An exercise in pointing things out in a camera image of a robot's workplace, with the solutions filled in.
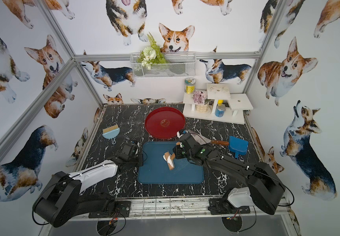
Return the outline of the wooden double roller pin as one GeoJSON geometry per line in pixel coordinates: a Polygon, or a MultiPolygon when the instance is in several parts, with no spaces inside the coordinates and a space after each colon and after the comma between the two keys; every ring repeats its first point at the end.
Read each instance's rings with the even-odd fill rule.
{"type": "Polygon", "coordinates": [[[169,152],[166,152],[163,155],[163,158],[167,162],[169,170],[173,170],[175,168],[174,159],[176,158],[176,155],[174,153],[170,154],[169,152]]]}

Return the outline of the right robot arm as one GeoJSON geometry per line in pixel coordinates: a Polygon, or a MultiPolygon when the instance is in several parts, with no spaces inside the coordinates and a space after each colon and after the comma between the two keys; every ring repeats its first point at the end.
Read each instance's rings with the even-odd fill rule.
{"type": "Polygon", "coordinates": [[[245,187],[229,192],[227,200],[232,206],[256,206],[269,215],[275,214],[286,187],[268,164],[239,161],[209,145],[202,146],[190,133],[178,134],[178,141],[178,158],[220,171],[245,184],[245,187]]]}

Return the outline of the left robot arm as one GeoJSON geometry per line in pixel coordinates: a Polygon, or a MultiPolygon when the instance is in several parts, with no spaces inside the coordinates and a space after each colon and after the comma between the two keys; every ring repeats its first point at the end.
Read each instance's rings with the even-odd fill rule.
{"type": "Polygon", "coordinates": [[[109,193],[83,195],[89,187],[143,165],[143,157],[139,154],[140,144],[131,141],[123,146],[117,156],[81,170],[67,174],[60,171],[54,174],[32,206],[31,215],[38,215],[57,228],[69,219],[86,214],[102,213],[116,215],[115,199],[109,193]]]}

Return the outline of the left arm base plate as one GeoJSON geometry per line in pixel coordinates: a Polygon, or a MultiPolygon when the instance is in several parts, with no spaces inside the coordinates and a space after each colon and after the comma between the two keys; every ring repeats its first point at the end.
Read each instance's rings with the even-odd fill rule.
{"type": "Polygon", "coordinates": [[[113,217],[129,217],[131,209],[131,201],[115,201],[109,203],[103,211],[91,212],[88,218],[113,218],[113,217]]]}

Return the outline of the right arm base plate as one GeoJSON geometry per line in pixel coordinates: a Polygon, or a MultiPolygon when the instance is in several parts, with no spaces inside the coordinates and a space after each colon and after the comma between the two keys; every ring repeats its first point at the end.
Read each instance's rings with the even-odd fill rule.
{"type": "Polygon", "coordinates": [[[243,206],[236,208],[230,204],[228,200],[223,198],[211,198],[209,199],[208,210],[212,215],[223,215],[223,214],[249,214],[251,212],[250,207],[243,206]]]}

